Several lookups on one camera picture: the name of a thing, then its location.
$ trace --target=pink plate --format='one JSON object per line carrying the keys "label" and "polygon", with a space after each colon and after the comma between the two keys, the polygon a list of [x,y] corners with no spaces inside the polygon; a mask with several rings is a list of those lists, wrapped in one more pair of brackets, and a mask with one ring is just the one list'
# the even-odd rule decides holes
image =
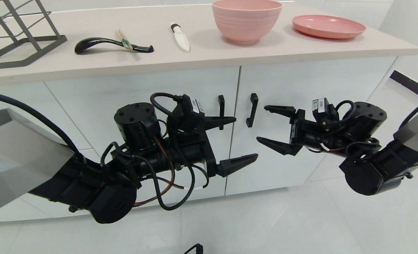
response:
{"label": "pink plate", "polygon": [[353,20],[324,15],[298,16],[292,24],[304,34],[328,39],[353,38],[366,31],[365,26]]}

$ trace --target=tile floor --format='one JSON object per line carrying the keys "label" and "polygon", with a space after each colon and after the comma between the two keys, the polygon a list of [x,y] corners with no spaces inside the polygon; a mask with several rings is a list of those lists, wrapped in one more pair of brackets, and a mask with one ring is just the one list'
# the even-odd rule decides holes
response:
{"label": "tile floor", "polygon": [[[387,143],[418,96],[390,80],[369,101],[388,112],[375,135]],[[325,158],[303,186],[136,209],[109,225],[90,216],[0,223],[0,254],[182,254],[197,242],[207,254],[418,253],[418,170],[395,190],[361,196],[338,164]]]}

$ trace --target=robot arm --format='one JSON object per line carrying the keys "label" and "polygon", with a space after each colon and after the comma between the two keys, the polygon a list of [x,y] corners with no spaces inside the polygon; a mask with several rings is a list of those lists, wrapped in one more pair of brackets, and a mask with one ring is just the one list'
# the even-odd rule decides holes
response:
{"label": "robot arm", "polygon": [[[165,96],[176,101],[170,112],[155,98]],[[65,141],[29,122],[10,109],[0,110],[0,207],[24,193],[68,204],[69,210],[87,209],[99,223],[120,220],[135,206],[157,199],[162,208],[173,210],[182,205],[195,187],[193,167],[207,178],[227,175],[256,161],[257,154],[216,163],[206,130],[235,122],[234,117],[206,117],[196,100],[187,95],[155,93],[151,103],[134,103],[117,110],[114,120],[125,141],[111,143],[97,163],[80,154],[72,141],[40,113],[27,105],[0,95],[0,100],[19,106],[44,122]],[[155,107],[168,115],[167,133],[162,135]],[[112,160],[105,158],[112,148]],[[174,171],[186,166],[192,183],[185,198],[174,206],[162,201],[162,194],[174,184]],[[168,187],[159,190],[156,173],[170,170]],[[156,197],[136,202],[142,181],[153,179]]]}
{"label": "robot arm", "polygon": [[[349,103],[351,109],[340,119],[338,109]],[[339,166],[348,185],[363,195],[374,195],[396,188],[404,177],[412,178],[418,168],[418,115],[394,134],[394,140],[380,150],[373,133],[386,120],[384,110],[370,103],[343,101],[334,107],[326,98],[312,102],[316,122],[305,120],[305,111],[294,107],[265,106],[272,113],[290,118],[290,142],[263,137],[257,140],[283,155],[296,156],[303,146],[315,153],[329,153],[346,159]]]}

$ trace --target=cabinet handle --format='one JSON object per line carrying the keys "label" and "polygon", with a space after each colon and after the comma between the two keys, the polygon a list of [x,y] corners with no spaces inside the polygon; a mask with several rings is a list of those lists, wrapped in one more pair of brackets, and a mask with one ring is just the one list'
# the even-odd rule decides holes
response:
{"label": "cabinet handle", "polygon": [[253,121],[255,120],[256,108],[258,107],[258,96],[255,93],[252,93],[250,96],[250,101],[253,103],[251,107],[251,114],[250,117],[246,119],[246,126],[248,128],[253,127]]}
{"label": "cabinet handle", "polygon": [[225,116],[225,97],[219,95],[219,105],[220,105],[220,117]]}

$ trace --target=pink bowl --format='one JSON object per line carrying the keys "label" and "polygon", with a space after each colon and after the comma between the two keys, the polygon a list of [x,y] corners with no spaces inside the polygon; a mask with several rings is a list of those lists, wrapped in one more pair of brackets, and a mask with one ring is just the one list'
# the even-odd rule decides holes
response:
{"label": "pink bowl", "polygon": [[365,26],[353,20],[324,15],[298,16],[292,24],[304,34],[328,39],[353,38],[366,31]]}
{"label": "pink bowl", "polygon": [[250,44],[268,34],[282,8],[273,0],[219,0],[212,4],[220,32],[238,44]]}

